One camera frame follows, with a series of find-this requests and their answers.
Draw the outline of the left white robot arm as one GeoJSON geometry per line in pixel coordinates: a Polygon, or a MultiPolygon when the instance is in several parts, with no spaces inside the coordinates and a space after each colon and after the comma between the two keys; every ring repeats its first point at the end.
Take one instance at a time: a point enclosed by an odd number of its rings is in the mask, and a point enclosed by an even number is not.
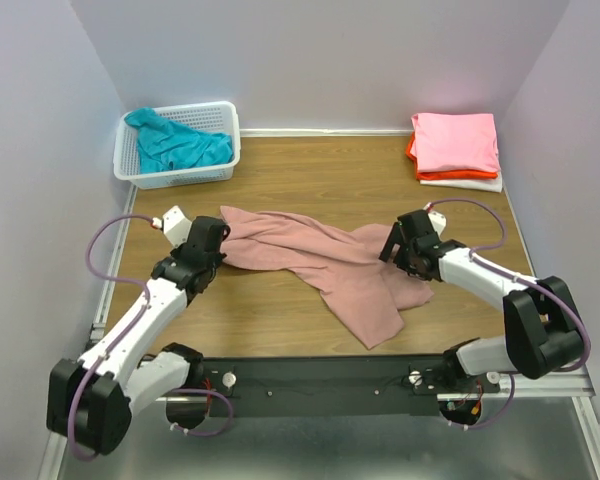
{"type": "Polygon", "coordinates": [[[177,207],[142,219],[163,233],[171,252],[138,284],[140,296],[115,327],[78,359],[60,360],[49,376],[47,428],[85,462],[115,450],[132,419],[164,394],[198,396],[205,404],[229,401],[212,390],[203,357],[191,348],[171,344],[148,363],[142,358],[214,280],[230,228],[215,217],[189,220],[177,207]]]}

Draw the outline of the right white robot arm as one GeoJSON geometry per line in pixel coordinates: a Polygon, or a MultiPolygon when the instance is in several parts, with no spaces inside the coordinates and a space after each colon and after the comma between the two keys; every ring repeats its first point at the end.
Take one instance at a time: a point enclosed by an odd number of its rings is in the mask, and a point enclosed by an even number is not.
{"type": "Polygon", "coordinates": [[[536,279],[481,257],[456,240],[441,240],[441,215],[420,209],[394,222],[379,256],[412,277],[460,287],[503,315],[501,337],[472,339],[443,354],[434,370],[447,389],[460,392],[489,372],[537,380],[578,369],[591,342],[567,284],[558,277],[536,279]]]}

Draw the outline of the dusty pink graphic t-shirt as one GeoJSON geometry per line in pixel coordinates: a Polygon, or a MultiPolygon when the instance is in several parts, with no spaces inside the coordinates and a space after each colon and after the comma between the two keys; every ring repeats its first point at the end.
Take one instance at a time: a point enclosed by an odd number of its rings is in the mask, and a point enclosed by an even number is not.
{"type": "Polygon", "coordinates": [[[366,348],[395,337],[403,310],[434,296],[430,286],[379,259],[391,227],[369,224],[347,232],[310,217],[222,206],[230,234],[225,263],[252,271],[288,270],[317,289],[329,310],[366,348]]]}

